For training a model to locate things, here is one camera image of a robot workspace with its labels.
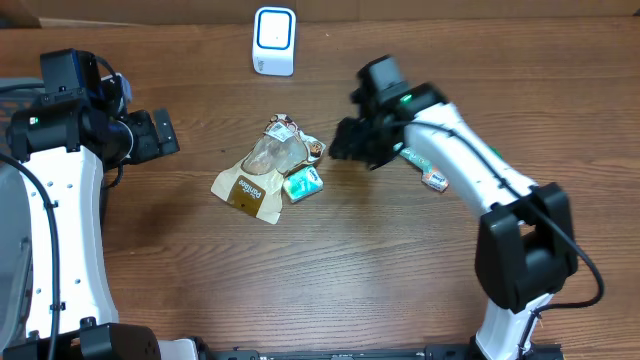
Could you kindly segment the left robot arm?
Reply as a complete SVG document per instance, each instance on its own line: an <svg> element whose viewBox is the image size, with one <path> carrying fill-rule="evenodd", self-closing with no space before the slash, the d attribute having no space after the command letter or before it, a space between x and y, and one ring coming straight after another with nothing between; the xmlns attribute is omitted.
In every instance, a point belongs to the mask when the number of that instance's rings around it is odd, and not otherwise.
<svg viewBox="0 0 640 360"><path fill-rule="evenodd" d="M158 359L144 326L119 320L111 297L101 230L104 175L179 149L165 110L129 111L126 78L88 51L40 58L35 101L15 112L3 161L27 193L33 284L25 341L7 359Z"/></svg>

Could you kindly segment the white barcode scanner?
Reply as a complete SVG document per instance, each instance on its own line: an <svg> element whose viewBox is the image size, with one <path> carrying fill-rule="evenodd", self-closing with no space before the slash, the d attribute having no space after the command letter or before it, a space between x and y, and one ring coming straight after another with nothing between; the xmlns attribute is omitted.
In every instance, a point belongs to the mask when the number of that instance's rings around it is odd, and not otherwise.
<svg viewBox="0 0 640 360"><path fill-rule="evenodd" d="M264 6L256 11L252 60L258 74L293 75L296 28L296 14L289 8Z"/></svg>

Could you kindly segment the brown clear snack bag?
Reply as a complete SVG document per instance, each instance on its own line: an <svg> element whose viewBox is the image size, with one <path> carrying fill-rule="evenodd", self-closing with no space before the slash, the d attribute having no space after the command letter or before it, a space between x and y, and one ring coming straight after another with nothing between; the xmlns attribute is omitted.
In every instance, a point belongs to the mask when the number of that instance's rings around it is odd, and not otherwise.
<svg viewBox="0 0 640 360"><path fill-rule="evenodd" d="M275 114L250 153L217 175L211 192L247 215L275 224L282 211L285 177L316 164L325 149L288 115Z"/></svg>

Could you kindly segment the grey plastic mesh basket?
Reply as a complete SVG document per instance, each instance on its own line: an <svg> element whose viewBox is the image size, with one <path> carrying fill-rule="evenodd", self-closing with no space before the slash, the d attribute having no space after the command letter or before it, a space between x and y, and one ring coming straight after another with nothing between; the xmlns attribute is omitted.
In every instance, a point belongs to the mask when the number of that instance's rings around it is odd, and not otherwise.
<svg viewBox="0 0 640 360"><path fill-rule="evenodd" d="M1 78L1 88L42 83L36 78ZM1 93L1 155L10 155L6 129L11 116L31 106L42 89ZM30 211L18 170L1 161L1 355L26 339L33 290Z"/></svg>

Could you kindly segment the teal tissue pack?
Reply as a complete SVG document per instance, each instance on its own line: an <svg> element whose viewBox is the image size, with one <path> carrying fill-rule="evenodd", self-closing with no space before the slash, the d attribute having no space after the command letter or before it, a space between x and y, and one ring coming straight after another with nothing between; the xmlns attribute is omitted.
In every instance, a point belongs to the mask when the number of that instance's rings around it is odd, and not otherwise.
<svg viewBox="0 0 640 360"><path fill-rule="evenodd" d="M431 163L409 147L403 148L400 152L400 156L422 172L431 171Z"/></svg>

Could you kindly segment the orange snack packet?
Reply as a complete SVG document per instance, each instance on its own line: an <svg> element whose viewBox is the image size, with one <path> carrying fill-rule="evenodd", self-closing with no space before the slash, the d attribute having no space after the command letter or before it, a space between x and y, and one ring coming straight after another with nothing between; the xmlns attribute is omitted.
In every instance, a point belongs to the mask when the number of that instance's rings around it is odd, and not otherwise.
<svg viewBox="0 0 640 360"><path fill-rule="evenodd" d="M428 172L424 172L421 180L431 189L440 193L445 192L449 186L449 182L446 177L442 175L437 169L431 169Z"/></svg>

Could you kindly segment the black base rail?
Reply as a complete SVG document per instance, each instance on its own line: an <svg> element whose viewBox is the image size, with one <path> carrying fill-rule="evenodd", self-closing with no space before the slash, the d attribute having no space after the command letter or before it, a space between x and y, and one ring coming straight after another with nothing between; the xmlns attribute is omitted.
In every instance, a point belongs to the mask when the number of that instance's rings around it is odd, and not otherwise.
<svg viewBox="0 0 640 360"><path fill-rule="evenodd" d="M432 345L424 349L380 349L365 351L311 351L260 353L256 350L208 350L205 359L214 360L465 360L482 359L469 345Z"/></svg>

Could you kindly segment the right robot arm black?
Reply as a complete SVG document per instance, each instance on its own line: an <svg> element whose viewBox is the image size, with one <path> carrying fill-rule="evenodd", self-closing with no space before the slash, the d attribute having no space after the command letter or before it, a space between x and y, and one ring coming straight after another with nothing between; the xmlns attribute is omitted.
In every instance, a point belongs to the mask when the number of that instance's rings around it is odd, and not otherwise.
<svg viewBox="0 0 640 360"><path fill-rule="evenodd" d="M488 297L484 320L466 344L430 344L426 359L561 359L558 345L535 344L540 311L578 265L569 200L539 186L488 147L431 83L411 87L385 55L357 73L355 118L339 122L329 154L371 169L408 147L444 175L478 218L475 273Z"/></svg>

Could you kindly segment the green lid jar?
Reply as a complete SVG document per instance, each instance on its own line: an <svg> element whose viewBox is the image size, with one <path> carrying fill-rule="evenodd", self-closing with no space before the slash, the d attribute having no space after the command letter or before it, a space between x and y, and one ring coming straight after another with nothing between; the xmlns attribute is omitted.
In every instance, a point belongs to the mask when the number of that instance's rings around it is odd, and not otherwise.
<svg viewBox="0 0 640 360"><path fill-rule="evenodd" d="M504 158L503 158L502 154L499 152L499 150L497 150L495 147L490 147L490 149L491 149L491 151L493 152L493 154L494 154L497 158L499 158L499 159L501 159L501 160L504 160Z"/></svg>

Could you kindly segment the small green white packet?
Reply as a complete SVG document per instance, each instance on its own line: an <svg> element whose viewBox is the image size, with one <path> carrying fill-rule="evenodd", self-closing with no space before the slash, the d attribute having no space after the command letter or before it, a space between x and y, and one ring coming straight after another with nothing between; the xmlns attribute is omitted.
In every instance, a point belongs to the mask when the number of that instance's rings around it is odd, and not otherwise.
<svg viewBox="0 0 640 360"><path fill-rule="evenodd" d="M283 191L292 203L322 191L324 182L314 166L307 166L287 177Z"/></svg>

